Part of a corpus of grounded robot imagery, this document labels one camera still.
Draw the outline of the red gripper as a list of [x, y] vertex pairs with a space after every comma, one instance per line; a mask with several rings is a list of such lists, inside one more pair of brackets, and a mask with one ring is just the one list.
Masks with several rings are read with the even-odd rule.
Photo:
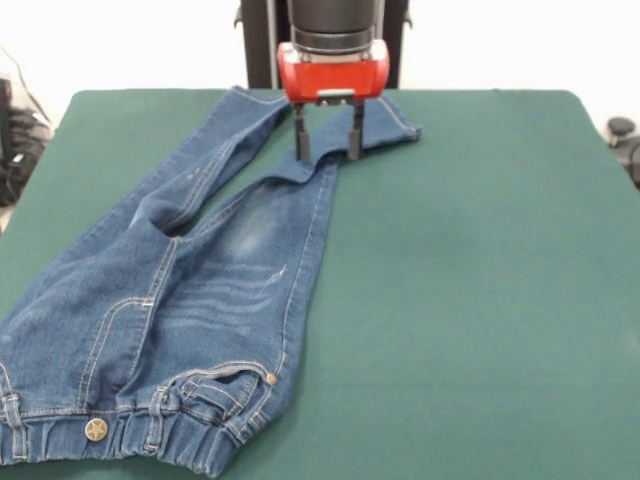
[[291, 42], [278, 46], [277, 60], [282, 87], [294, 103], [295, 144], [298, 161], [310, 160], [309, 133], [304, 105], [336, 100], [353, 102], [348, 158], [361, 156], [365, 104], [379, 97], [386, 85], [390, 57], [384, 40], [374, 40], [367, 50], [346, 55], [319, 55], [303, 52]]

